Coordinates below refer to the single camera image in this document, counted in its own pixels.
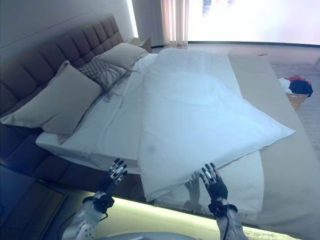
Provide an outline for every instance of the rug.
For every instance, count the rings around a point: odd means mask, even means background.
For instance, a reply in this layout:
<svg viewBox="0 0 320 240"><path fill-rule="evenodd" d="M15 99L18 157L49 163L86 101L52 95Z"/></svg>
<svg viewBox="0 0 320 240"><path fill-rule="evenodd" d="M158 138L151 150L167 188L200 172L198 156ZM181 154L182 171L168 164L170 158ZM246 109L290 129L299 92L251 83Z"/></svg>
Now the rug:
<svg viewBox="0 0 320 240"><path fill-rule="evenodd" d="M311 82L313 93L296 113L320 160L320 70L308 62L271 62L270 65L278 78L299 75Z"/></svg>

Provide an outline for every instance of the bed frame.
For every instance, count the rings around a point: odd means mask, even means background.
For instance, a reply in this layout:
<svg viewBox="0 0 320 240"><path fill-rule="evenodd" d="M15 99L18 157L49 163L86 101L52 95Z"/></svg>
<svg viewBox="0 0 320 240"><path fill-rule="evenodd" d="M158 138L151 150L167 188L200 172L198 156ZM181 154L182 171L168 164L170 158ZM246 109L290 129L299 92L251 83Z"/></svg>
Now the bed frame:
<svg viewBox="0 0 320 240"><path fill-rule="evenodd" d="M78 68L123 42L115 18L110 14L73 29L1 67L0 117L16 111L43 90L65 60ZM3 166L50 183L95 192L103 171L72 163L37 146L41 128L1 123L0 131L0 163ZM129 174L115 195L144 202L140 176Z"/></svg>

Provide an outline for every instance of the sheer curtain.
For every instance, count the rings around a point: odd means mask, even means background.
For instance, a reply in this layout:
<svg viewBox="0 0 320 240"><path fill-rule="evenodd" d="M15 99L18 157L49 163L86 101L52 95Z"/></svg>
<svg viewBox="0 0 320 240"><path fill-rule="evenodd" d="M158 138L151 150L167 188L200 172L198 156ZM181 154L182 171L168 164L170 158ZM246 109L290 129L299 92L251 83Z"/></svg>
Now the sheer curtain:
<svg viewBox="0 0 320 240"><path fill-rule="evenodd" d="M186 46L189 0L161 0L161 13L164 44Z"/></svg>

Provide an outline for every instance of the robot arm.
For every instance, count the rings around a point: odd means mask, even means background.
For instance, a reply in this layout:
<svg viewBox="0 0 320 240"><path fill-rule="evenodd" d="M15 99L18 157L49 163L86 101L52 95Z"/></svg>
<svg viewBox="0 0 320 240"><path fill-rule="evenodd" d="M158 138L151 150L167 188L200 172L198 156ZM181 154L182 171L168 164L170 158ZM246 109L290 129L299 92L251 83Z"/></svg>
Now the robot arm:
<svg viewBox="0 0 320 240"><path fill-rule="evenodd" d="M211 197L209 210L213 213L220 230L221 240L248 240L237 216L237 208L228 203L228 190L213 163L203 167L200 177Z"/></svg>
<svg viewBox="0 0 320 240"><path fill-rule="evenodd" d="M123 160L115 160L102 179L97 184L97 192L93 196L83 200L81 209L75 214L72 223L63 235L63 240L93 240L95 239L96 227L103 214L107 215L107 209L112 207L114 200L112 192L127 174L122 165Z"/></svg>

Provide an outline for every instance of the grey pillow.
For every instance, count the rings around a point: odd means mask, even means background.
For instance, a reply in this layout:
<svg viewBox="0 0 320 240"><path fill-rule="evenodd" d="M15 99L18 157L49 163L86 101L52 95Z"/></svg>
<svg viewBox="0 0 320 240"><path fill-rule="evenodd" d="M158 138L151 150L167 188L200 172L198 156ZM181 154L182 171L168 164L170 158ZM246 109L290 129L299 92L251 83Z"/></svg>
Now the grey pillow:
<svg viewBox="0 0 320 240"><path fill-rule="evenodd" d="M112 87L128 72L126 69L107 63L98 58L78 68L78 70L100 85L104 93L109 93Z"/></svg>
<svg viewBox="0 0 320 240"><path fill-rule="evenodd" d="M146 55L148 55L148 52L142 47L128 43L120 43L110 50L100 54L95 59L98 58L124 69L131 69L137 60L145 57Z"/></svg>
<svg viewBox="0 0 320 240"><path fill-rule="evenodd" d="M97 83L67 64L50 85L0 121L6 125L42 128L47 133L69 136L100 94Z"/></svg>

